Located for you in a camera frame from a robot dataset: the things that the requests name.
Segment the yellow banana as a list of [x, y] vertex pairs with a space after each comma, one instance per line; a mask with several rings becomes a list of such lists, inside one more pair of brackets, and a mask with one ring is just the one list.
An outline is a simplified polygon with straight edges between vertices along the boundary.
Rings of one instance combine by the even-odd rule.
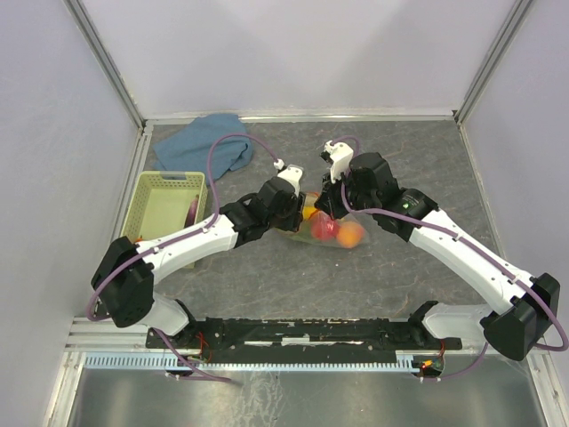
[[313, 205], [307, 205], [304, 206], [302, 208], [302, 220], [303, 221], [308, 221], [310, 220], [314, 215], [316, 215], [318, 213], [318, 209], [315, 208]]

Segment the green lettuce leaves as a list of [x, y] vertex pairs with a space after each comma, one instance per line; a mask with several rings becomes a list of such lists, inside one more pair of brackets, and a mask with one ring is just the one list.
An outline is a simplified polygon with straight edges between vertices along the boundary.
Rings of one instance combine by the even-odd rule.
[[311, 228], [301, 227], [297, 231], [283, 231], [282, 235], [296, 242], [309, 245], [320, 245], [321, 240], [312, 236]]

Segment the clear zip top bag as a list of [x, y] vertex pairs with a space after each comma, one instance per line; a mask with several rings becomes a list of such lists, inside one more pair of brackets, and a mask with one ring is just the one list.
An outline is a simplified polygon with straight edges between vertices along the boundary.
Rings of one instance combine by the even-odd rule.
[[305, 194], [297, 231], [276, 231], [293, 241], [315, 246], [352, 249], [368, 242], [367, 231], [354, 215], [333, 219], [315, 207], [318, 196], [317, 192]]

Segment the red apple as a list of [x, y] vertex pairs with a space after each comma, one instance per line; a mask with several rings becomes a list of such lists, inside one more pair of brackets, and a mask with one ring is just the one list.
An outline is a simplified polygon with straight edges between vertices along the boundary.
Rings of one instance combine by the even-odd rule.
[[310, 219], [312, 236], [320, 239], [322, 242], [335, 239], [339, 226], [338, 222], [333, 218], [320, 211]]

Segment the orange peach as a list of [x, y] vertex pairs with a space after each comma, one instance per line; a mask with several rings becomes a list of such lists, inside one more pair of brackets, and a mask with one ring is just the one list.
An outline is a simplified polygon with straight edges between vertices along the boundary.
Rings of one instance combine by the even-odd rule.
[[336, 234], [337, 243], [344, 248], [358, 246], [365, 236], [365, 229], [358, 222], [342, 222]]

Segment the purple eggplant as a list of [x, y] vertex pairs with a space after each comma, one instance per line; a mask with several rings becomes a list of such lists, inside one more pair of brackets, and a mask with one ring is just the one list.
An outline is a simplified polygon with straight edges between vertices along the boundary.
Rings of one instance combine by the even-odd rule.
[[190, 205], [188, 207], [188, 212], [186, 214], [186, 218], [184, 221], [184, 227], [185, 228], [190, 227], [190, 226], [195, 224], [198, 206], [199, 206], [199, 196], [196, 195], [193, 197], [193, 199], [190, 202]]

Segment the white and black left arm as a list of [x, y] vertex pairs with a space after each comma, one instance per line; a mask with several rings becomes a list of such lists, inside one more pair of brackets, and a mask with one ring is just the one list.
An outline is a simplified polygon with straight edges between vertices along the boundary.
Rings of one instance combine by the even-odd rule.
[[196, 320], [186, 306], [158, 294], [164, 278], [207, 256], [260, 239], [268, 230], [297, 230], [304, 196], [302, 170], [289, 166], [267, 180], [259, 191], [171, 235], [133, 243], [113, 241], [96, 270], [92, 287], [114, 325], [143, 325], [161, 331], [176, 346], [196, 339]]

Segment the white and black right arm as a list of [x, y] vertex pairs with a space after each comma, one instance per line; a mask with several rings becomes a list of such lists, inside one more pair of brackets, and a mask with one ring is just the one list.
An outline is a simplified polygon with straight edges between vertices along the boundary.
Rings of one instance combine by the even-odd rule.
[[328, 144], [329, 166], [316, 206], [334, 219], [369, 214], [386, 232], [434, 256], [484, 300], [481, 305], [428, 303], [407, 327], [409, 340], [428, 348], [438, 339], [486, 341], [502, 356], [523, 360], [554, 327], [568, 348], [557, 319], [560, 284], [548, 273], [519, 269], [476, 241], [430, 197], [397, 183], [378, 153], [356, 155], [349, 146]]

